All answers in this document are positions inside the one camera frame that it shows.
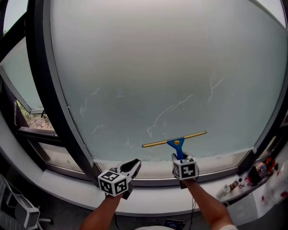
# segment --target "black and white marker cube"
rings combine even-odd
[[[129,189],[127,176],[109,170],[101,173],[98,176],[98,181],[100,189],[111,196],[117,196]]]
[[[186,180],[198,176],[198,167],[193,159],[174,160],[174,176],[179,180]]]

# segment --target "chair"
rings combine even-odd
[[[43,230],[40,222],[53,223],[51,219],[40,219],[39,208],[34,207],[24,195],[14,193],[3,175],[0,175],[0,205],[3,202],[5,189],[7,189],[9,193],[6,200],[7,207],[14,208],[16,220],[22,224],[26,230],[37,228]]]

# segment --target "forearm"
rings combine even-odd
[[[108,196],[82,223],[80,230],[108,230],[123,194]]]
[[[226,207],[209,195],[197,182],[194,180],[184,180],[183,183],[189,189],[204,218],[213,229],[233,224]]]

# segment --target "glass pane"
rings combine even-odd
[[[44,129],[44,130],[52,130],[54,131],[54,128],[47,116],[47,114],[43,114],[43,117],[41,117],[41,114],[29,114],[28,111],[20,104],[19,101],[17,101],[17,104],[20,108],[20,111],[25,118],[28,126],[30,128],[36,128],[36,129]]]
[[[3,32],[6,33],[26,12],[28,0],[9,0],[7,3]]]
[[[171,164],[168,145],[141,145],[203,130],[184,151],[236,154],[265,129],[287,37],[251,2],[53,0],[50,13],[61,87],[97,161]]]
[[[79,166],[76,164],[72,156],[68,153],[66,148],[39,143],[41,147],[50,157],[48,163],[60,166],[62,168],[71,169],[74,171],[82,172]]]
[[[20,97],[31,109],[31,113],[41,113],[43,106],[32,77],[26,48],[26,38],[23,38],[9,52],[0,63],[0,66],[3,68],[10,83],[14,86]]]

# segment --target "floor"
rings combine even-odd
[[[35,205],[40,205],[41,217],[52,218],[53,225],[43,224],[45,230],[77,230],[85,218],[91,213],[91,210],[78,207],[67,203],[46,192],[36,188],[22,177],[17,175],[13,169],[8,171],[6,178],[17,186],[25,196]],[[288,229],[288,199],[283,203],[276,205],[264,217],[259,220],[238,226],[239,230],[284,230]],[[171,216],[171,217],[125,217],[117,216],[117,223],[120,230],[134,230],[143,226],[163,225],[166,219],[182,220],[186,223],[184,230],[189,230],[190,214]],[[115,220],[110,225],[110,230],[117,230]],[[210,229],[200,212],[194,214],[191,229],[208,230]]]

